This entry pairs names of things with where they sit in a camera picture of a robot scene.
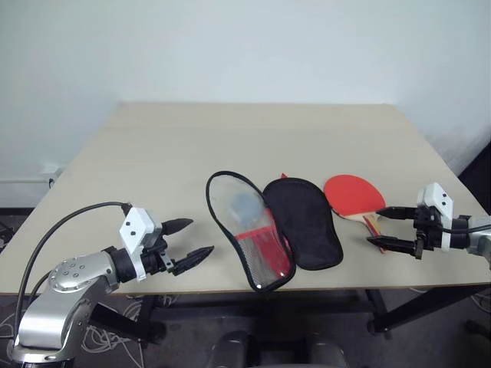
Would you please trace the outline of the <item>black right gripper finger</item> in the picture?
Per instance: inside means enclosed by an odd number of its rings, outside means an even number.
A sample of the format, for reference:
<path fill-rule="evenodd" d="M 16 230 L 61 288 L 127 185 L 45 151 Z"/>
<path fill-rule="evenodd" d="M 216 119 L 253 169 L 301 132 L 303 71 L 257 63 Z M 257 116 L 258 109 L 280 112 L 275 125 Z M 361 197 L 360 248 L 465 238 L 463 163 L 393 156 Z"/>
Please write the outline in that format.
<path fill-rule="evenodd" d="M 416 210 L 414 207 L 389 206 L 377 210 L 376 213 L 389 219 L 407 220 L 414 219 Z"/>
<path fill-rule="evenodd" d="M 407 241 L 386 235 L 367 237 L 367 240 L 372 245 L 388 251 L 400 252 L 412 256 L 416 254 L 416 245 L 414 241 Z"/>

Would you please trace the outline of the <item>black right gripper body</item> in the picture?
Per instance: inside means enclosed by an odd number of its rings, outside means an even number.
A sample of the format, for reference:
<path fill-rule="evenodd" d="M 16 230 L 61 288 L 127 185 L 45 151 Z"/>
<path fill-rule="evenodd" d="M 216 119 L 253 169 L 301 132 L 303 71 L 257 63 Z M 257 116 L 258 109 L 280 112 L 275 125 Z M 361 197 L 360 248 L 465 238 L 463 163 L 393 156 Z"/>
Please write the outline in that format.
<path fill-rule="evenodd" d="M 414 257 L 422 258 L 423 251 L 433 251 L 441 247 L 442 223 L 441 214 L 434 206 L 419 205 L 415 210 L 414 228 L 416 229 L 416 240 Z"/>

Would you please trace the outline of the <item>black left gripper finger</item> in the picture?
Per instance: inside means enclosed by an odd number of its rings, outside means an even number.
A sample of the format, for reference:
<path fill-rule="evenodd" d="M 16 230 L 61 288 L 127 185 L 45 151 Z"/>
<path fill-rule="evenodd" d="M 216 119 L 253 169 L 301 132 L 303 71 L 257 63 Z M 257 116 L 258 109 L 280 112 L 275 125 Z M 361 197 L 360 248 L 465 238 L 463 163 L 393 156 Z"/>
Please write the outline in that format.
<path fill-rule="evenodd" d="M 193 220 L 191 218 L 176 218 L 173 220 L 165 221 L 161 223 L 162 235 L 172 235 L 180 232 L 188 225 L 191 225 Z"/>
<path fill-rule="evenodd" d="M 213 246 L 203 247 L 196 249 L 186 255 L 185 258 L 176 261 L 174 263 L 172 274 L 178 276 L 200 264 L 204 261 L 214 250 Z"/>

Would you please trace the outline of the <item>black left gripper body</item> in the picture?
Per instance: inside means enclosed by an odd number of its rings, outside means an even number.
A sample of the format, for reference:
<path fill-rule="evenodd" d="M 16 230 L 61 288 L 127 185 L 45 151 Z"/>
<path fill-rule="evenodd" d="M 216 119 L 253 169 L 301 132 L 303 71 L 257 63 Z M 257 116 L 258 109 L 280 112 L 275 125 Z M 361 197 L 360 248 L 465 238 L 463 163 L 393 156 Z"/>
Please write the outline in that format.
<path fill-rule="evenodd" d="M 168 244 L 163 233 L 143 248 L 140 258 L 147 274 L 153 275 L 165 271 L 174 276 L 179 274 L 176 261 L 166 253 L 167 248 Z"/>

